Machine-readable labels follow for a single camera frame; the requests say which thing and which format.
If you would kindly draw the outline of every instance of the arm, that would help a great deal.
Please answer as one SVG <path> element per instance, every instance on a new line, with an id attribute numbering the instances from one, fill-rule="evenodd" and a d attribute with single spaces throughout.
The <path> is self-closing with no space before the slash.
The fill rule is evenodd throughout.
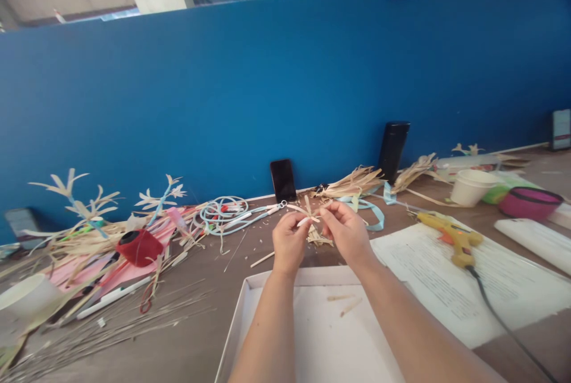
<path id="1" fill-rule="evenodd" d="M 324 235 L 355 272 L 407 383 L 504 382 L 384 267 L 365 225 L 345 203 L 322 208 Z"/>
<path id="2" fill-rule="evenodd" d="M 296 380 L 293 283 L 303 260 L 311 221 L 294 230 L 304 217 L 298 212 L 286 214 L 272 233 L 274 269 L 263 287 L 230 383 L 292 383 Z"/>

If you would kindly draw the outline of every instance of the pink bowl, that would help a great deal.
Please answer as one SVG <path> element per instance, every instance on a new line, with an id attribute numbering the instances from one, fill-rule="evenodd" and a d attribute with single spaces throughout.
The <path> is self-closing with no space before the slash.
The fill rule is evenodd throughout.
<path id="1" fill-rule="evenodd" d="M 529 218 L 541 221 L 550 216 L 561 204 L 559 194 L 530 188 L 514 187 L 498 205 L 501 213 L 510 218 Z"/>

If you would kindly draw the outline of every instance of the yellow glue gun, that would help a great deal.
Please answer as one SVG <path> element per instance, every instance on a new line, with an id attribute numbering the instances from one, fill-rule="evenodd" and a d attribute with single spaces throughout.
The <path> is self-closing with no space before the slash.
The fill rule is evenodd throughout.
<path id="1" fill-rule="evenodd" d="M 455 265 L 460 268 L 476 265 L 471 246 L 478 246 L 484 241 L 480 233 L 464 230 L 446 219 L 425 212 L 419 212 L 416 217 L 421 223 L 440 231 L 442 233 L 440 239 L 454 246 L 452 262 Z"/>

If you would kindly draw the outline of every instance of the white tray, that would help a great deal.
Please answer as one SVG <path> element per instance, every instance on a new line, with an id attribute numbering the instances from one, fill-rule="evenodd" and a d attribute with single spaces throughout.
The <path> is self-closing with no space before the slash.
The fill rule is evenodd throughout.
<path id="1" fill-rule="evenodd" d="M 271 272 L 244 280 L 216 383 L 228 381 L 262 287 Z M 354 294 L 330 302 L 328 296 Z M 348 305 L 362 302 L 343 317 Z M 294 288 L 297 383 L 404 382 L 359 280 L 348 266 L 302 268 Z"/>

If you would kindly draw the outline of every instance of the hand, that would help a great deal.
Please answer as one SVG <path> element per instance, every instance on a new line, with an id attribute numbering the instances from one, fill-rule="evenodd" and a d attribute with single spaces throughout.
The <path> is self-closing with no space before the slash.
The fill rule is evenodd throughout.
<path id="1" fill-rule="evenodd" d="M 343 202 L 333 201 L 320 209 L 323 236 L 334 240 L 353 271 L 377 262 L 363 219 Z"/>
<path id="2" fill-rule="evenodd" d="M 301 212 L 285 214 L 275 226 L 272 232 L 275 273 L 285 274 L 293 278 L 296 276 L 297 269 L 303 261 L 309 227 L 312 223 L 309 219 L 298 228 L 297 223 L 303 218 L 305 215 Z"/>

